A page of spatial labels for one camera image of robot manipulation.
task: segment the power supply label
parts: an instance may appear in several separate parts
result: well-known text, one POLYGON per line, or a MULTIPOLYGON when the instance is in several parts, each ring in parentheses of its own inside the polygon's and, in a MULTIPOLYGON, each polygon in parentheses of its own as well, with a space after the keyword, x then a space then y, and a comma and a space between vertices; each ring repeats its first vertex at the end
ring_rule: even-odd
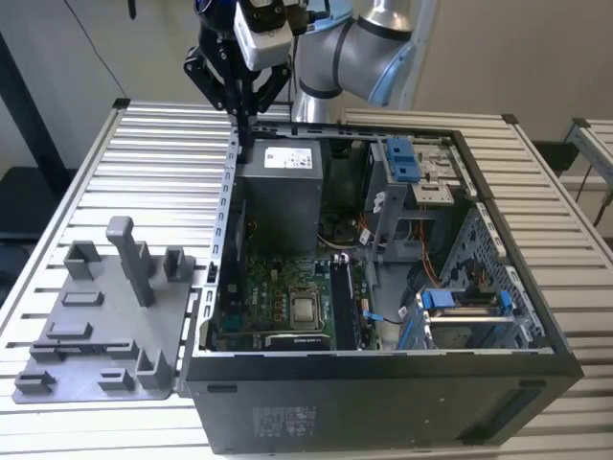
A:
POLYGON ((265 155, 265 168, 285 170, 310 170, 313 168, 313 159, 310 149, 269 147, 266 149, 265 155))

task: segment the blue latch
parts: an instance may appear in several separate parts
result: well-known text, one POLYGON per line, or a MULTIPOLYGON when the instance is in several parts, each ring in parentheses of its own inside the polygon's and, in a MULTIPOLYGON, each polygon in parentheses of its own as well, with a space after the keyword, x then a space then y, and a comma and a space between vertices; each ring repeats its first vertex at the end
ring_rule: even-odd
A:
POLYGON ((394 179, 397 182, 420 182, 421 169, 413 145, 407 139, 388 137, 386 146, 385 155, 390 162, 394 179))
POLYGON ((511 295, 505 291, 500 291, 500 314, 503 316, 507 316, 513 311, 513 301, 511 300, 511 295))
POLYGON ((456 302, 450 290, 428 289, 421 294, 421 301, 425 310, 454 309, 456 302))

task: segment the white label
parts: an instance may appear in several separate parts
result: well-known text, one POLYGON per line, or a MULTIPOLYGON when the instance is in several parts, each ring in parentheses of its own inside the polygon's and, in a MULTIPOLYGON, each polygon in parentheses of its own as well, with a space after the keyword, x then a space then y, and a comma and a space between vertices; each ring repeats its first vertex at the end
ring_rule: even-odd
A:
POLYGON ((265 152, 265 168, 286 170, 310 170, 313 168, 310 149, 291 147, 269 147, 265 152))
POLYGON ((365 228, 364 230, 362 230, 362 233, 360 234, 360 242, 364 245, 368 244, 368 240, 371 238, 371 232, 368 230, 368 228, 365 228))

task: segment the aluminum extrusion table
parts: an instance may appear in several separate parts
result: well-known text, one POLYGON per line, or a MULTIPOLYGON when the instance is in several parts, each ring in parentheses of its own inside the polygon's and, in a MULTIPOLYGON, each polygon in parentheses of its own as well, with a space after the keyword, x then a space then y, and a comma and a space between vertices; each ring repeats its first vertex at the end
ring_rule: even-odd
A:
POLYGON ((613 120, 576 118, 568 135, 590 165, 613 189, 613 120))
MULTIPOLYGON (((287 116, 286 107, 273 106, 262 118, 287 116)), ((613 458, 613 254, 521 127, 500 116, 382 110, 350 110, 346 119, 462 132, 586 377, 500 449, 298 457, 613 458)), ((132 102, 112 110, 0 310, 0 453, 62 460, 213 457, 192 401, 176 395, 160 402, 16 405, 11 393, 66 278, 69 244, 92 240, 101 253, 114 253, 104 236, 110 217, 132 216, 135 239, 147 241, 152 254, 183 245, 197 259, 194 286, 202 286, 197 268, 210 256, 229 132, 225 113, 205 105, 132 102)))

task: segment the black pole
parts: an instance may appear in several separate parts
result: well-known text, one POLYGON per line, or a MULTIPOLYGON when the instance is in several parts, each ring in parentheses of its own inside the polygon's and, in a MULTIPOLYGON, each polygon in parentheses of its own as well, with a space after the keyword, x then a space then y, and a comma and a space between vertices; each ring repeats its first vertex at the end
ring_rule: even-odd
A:
POLYGON ((61 198, 70 185, 70 176, 1 33, 0 96, 49 189, 57 198, 61 198))

